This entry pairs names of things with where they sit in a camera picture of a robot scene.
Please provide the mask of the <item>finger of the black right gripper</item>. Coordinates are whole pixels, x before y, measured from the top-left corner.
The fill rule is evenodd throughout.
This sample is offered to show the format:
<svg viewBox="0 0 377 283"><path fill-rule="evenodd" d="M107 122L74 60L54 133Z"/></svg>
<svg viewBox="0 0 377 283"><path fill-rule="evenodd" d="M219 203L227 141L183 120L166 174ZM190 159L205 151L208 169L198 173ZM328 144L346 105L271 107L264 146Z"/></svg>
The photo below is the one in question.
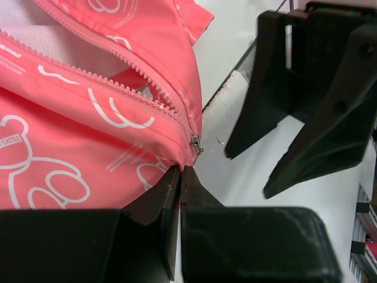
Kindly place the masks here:
<svg viewBox="0 0 377 283"><path fill-rule="evenodd" d="M323 101L273 169L270 199L317 177L357 166L376 122L376 25L354 29Z"/></svg>
<svg viewBox="0 0 377 283"><path fill-rule="evenodd" d="M266 11L257 19L256 54L243 107L225 146L234 159L285 117L306 122L301 106L306 52L306 13Z"/></svg>

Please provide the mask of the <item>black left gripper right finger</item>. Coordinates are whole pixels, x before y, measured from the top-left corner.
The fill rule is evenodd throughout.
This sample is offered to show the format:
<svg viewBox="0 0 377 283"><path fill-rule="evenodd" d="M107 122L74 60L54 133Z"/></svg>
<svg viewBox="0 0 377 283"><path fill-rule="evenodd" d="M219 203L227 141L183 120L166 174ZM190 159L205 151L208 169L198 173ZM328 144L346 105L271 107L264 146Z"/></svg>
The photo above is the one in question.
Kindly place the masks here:
<svg viewBox="0 0 377 283"><path fill-rule="evenodd" d="M181 180L184 282L341 282L325 225L300 207L226 207L193 167Z"/></svg>

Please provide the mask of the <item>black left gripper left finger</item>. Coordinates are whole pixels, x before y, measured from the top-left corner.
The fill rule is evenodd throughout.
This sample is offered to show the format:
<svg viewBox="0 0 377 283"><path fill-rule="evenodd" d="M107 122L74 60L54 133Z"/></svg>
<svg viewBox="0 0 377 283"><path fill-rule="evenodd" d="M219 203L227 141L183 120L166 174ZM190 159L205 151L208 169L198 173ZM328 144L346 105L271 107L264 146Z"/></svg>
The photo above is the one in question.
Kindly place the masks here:
<svg viewBox="0 0 377 283"><path fill-rule="evenodd" d="M180 168L122 209L3 210L2 282L170 282Z"/></svg>

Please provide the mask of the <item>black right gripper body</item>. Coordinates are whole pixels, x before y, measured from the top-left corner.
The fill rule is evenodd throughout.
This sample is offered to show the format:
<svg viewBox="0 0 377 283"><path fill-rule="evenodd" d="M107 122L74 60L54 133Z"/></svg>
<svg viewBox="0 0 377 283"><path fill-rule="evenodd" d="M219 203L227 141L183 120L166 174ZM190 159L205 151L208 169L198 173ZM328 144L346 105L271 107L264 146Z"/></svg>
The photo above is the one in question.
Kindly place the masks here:
<svg viewBox="0 0 377 283"><path fill-rule="evenodd" d="M326 96L343 120L376 120L376 8L310 1L287 15L292 25L291 68L280 90L276 121L307 122Z"/></svg>

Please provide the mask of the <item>pink hooded jacket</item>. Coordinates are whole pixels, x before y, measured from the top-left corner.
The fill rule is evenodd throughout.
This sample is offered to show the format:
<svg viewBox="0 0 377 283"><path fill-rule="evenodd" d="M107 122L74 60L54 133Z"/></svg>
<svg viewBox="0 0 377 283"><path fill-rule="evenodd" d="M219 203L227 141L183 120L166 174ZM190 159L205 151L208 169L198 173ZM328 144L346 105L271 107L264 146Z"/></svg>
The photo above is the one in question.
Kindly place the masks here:
<svg viewBox="0 0 377 283"><path fill-rule="evenodd" d="M194 1L1 2L1 208L121 208L199 156Z"/></svg>

